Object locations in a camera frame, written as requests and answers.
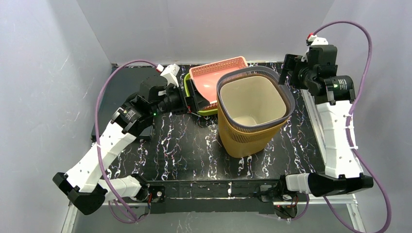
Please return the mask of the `cream bin liner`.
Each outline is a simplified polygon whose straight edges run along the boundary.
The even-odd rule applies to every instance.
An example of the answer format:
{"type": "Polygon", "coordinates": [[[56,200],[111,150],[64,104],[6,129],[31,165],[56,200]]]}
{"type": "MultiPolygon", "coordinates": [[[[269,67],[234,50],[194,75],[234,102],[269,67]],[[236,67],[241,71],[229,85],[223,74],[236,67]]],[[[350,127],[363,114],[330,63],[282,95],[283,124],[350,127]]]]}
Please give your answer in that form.
{"type": "Polygon", "coordinates": [[[220,89],[228,117],[242,126],[259,126],[285,116],[287,106],[273,83],[252,76],[224,84],[220,89]]]}

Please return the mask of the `orange slatted waste bin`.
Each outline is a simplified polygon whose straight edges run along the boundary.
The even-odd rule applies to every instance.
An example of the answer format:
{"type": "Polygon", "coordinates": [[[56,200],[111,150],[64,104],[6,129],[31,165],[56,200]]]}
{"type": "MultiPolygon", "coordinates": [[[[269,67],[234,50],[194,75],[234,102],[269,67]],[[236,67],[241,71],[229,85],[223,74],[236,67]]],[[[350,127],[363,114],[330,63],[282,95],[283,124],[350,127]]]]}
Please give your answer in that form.
{"type": "Polygon", "coordinates": [[[279,75],[271,68],[264,66],[253,66],[239,69],[223,75],[217,82],[217,104],[218,104],[218,133],[226,152],[234,158],[252,155],[263,150],[272,138],[280,131],[283,125],[290,119],[295,110],[295,100],[291,91],[278,84],[279,75]],[[239,79],[262,76],[270,80],[279,91],[287,106],[284,117],[259,126],[242,126],[228,117],[222,105],[220,89],[224,84],[239,79]]]}

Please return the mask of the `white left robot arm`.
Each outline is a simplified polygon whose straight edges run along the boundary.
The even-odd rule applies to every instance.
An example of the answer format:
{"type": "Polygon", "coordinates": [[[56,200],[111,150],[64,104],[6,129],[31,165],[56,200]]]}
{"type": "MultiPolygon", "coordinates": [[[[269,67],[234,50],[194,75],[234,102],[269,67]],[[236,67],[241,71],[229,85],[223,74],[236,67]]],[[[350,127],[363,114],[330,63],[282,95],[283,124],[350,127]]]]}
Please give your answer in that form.
{"type": "Polygon", "coordinates": [[[105,130],[95,132],[96,142],[67,172],[58,172],[53,182],[84,215],[97,211],[105,202],[133,198],[146,204],[163,202],[165,188],[151,185],[141,175],[109,179],[107,168],[141,133],[162,114],[195,113],[209,105],[193,82],[184,89],[159,75],[142,81],[114,112],[105,130]]]}

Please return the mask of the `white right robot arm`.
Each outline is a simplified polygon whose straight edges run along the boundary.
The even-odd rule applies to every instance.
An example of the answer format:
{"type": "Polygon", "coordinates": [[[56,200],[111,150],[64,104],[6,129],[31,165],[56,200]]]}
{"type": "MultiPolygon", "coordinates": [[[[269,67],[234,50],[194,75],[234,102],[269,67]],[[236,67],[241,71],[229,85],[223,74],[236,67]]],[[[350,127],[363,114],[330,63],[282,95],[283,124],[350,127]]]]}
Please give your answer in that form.
{"type": "Polygon", "coordinates": [[[314,98],[322,124],[325,147],[324,173],[283,175],[282,194],[301,192],[316,197],[352,194],[374,186],[355,156],[355,140],[350,109],[356,98],[353,80],[337,75],[337,48],[309,46],[304,56],[286,54],[278,83],[307,90],[314,98]]]}

